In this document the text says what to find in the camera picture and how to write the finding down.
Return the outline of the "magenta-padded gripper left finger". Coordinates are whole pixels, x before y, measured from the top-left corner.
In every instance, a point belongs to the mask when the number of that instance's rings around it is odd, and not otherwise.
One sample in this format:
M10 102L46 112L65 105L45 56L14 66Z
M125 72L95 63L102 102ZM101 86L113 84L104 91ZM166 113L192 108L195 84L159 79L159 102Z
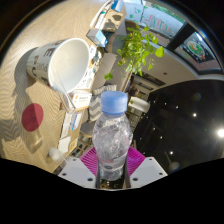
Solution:
M84 188L96 188L99 184L99 172L95 149L89 149L79 158L71 158L59 177Z

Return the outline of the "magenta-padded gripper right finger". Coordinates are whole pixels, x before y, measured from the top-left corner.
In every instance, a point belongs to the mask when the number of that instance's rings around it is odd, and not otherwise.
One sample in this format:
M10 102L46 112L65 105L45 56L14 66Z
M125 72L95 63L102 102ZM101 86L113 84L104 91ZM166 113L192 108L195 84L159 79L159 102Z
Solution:
M135 148L129 148L125 168L127 188L140 188L166 175L154 157L145 157Z

